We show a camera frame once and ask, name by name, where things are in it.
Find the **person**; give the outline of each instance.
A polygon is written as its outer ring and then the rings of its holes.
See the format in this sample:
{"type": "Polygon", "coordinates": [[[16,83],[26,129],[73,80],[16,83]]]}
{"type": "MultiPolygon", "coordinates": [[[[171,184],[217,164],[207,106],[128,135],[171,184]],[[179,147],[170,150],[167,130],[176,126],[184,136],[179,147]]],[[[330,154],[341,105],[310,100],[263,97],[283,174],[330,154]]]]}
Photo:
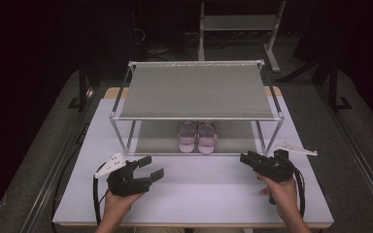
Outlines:
{"type": "MultiPolygon", "coordinates": [[[[310,233],[311,230],[299,213],[296,204],[296,181],[292,178],[286,182],[276,183],[260,174],[257,176],[267,184],[267,187],[263,188],[259,194],[272,194],[277,204],[277,213],[286,224],[289,232],[310,233]]],[[[108,191],[105,197],[104,216],[95,233],[112,233],[117,230],[131,205],[142,195],[120,197],[108,191]]]]}

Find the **white plastic part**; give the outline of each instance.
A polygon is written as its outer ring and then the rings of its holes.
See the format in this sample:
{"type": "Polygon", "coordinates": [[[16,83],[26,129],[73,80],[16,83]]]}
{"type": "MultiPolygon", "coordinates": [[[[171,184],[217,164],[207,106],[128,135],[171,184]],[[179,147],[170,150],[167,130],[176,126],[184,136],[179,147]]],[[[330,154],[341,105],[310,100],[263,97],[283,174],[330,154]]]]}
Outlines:
{"type": "Polygon", "coordinates": [[[291,145],[288,142],[277,144],[277,148],[281,150],[290,151],[290,152],[298,152],[298,153],[309,154],[309,155],[318,155],[316,150],[314,151],[305,150],[302,147],[291,145]]]}
{"type": "Polygon", "coordinates": [[[124,167],[126,165],[125,158],[123,155],[118,152],[115,153],[111,158],[104,164],[104,166],[95,173],[95,178],[98,179],[100,177],[103,177],[105,175],[108,175],[117,169],[124,167]]]}

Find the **floor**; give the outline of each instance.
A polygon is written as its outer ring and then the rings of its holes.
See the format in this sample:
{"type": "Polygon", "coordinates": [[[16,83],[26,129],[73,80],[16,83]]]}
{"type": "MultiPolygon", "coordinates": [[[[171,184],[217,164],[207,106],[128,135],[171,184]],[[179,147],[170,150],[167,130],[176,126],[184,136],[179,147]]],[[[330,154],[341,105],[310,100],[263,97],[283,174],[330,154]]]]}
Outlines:
{"type": "MultiPolygon", "coordinates": [[[[206,48],[206,60],[265,59],[262,43],[267,35],[230,35],[219,40],[220,46],[206,48]]],[[[326,103],[327,83],[314,86],[309,80],[314,69],[289,83],[274,80],[289,74],[304,62],[292,56],[298,38],[280,36],[274,53],[281,72],[267,74],[288,103],[292,120],[306,149],[319,156],[310,162],[322,187],[334,223],[323,232],[373,232],[373,114],[354,88],[352,81],[339,73],[338,96],[345,97],[352,108],[334,114],[326,103]]],[[[149,60],[197,59],[195,46],[182,53],[165,53],[149,60]]],[[[52,226],[53,206],[62,197],[80,145],[96,103],[114,82],[105,81],[91,89],[88,105],[79,113],[78,74],[71,75],[21,166],[8,187],[0,206],[0,232],[93,232],[94,227],[52,226]]],[[[131,232],[123,228],[119,232],[131,232]]],[[[262,229],[254,232],[286,232],[285,229],[262,229]]]]}

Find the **sandal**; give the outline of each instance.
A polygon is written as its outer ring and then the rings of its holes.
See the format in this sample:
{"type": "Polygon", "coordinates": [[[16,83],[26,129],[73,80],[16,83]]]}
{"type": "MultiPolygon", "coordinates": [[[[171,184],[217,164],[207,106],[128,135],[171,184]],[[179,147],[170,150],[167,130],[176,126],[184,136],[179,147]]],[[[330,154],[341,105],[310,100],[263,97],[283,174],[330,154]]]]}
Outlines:
{"type": "Polygon", "coordinates": [[[190,153],[195,148],[196,125],[194,121],[184,121],[178,134],[178,148],[183,153],[190,153]]]}
{"type": "Polygon", "coordinates": [[[198,150],[205,155],[214,152],[217,130],[213,122],[199,122],[198,150]]]}

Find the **person's left hand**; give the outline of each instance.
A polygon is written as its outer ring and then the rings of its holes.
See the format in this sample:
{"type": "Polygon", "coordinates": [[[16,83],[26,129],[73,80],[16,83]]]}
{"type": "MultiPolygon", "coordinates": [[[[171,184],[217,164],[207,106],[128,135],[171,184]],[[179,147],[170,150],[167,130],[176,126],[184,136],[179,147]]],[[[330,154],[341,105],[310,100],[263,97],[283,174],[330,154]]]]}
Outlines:
{"type": "Polygon", "coordinates": [[[105,196],[104,216],[96,232],[113,232],[116,230],[120,226],[123,217],[128,213],[131,205],[142,195],[144,193],[122,197],[116,196],[108,190],[105,196]]]}

